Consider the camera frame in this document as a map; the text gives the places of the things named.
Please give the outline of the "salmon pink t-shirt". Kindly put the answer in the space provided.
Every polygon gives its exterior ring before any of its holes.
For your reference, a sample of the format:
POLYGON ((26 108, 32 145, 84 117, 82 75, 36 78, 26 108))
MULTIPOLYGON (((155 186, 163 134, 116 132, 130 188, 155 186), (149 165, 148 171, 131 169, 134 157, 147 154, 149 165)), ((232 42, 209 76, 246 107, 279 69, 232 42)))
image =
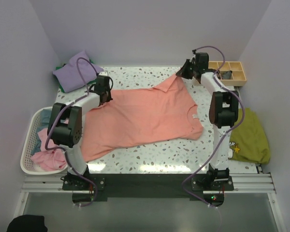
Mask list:
POLYGON ((81 151, 86 162, 117 148, 177 138, 197 140, 203 126, 182 78, 173 74, 151 88, 113 90, 113 100, 85 117, 81 151))

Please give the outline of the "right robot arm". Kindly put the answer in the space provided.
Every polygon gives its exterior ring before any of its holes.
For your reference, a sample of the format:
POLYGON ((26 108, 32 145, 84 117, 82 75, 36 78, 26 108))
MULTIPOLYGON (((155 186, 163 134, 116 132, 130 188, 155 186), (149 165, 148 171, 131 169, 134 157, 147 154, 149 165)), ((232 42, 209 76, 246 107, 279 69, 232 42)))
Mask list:
POLYGON ((239 95, 228 89, 218 78, 218 70, 209 68, 209 55, 193 50, 193 57, 187 59, 176 73, 185 79, 196 79, 211 94, 208 113, 214 130, 213 154, 207 162, 205 183, 209 189, 216 190, 229 178, 228 155, 230 136, 238 120, 239 95))

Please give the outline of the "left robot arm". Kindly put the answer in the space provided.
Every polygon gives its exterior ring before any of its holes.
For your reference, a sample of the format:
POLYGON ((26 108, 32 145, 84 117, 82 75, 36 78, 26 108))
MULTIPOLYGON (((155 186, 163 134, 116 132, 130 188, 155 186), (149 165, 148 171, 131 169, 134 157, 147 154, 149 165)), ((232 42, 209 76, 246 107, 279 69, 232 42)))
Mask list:
POLYGON ((57 102, 52 106, 45 149, 62 150, 68 164, 68 172, 75 175, 73 183, 79 189, 87 189, 90 185, 90 177, 85 174, 87 164, 80 148, 83 121, 90 110, 112 100, 112 88, 111 77, 98 75, 96 83, 84 96, 67 103, 57 102), (48 145, 50 140, 56 145, 54 148, 48 145))

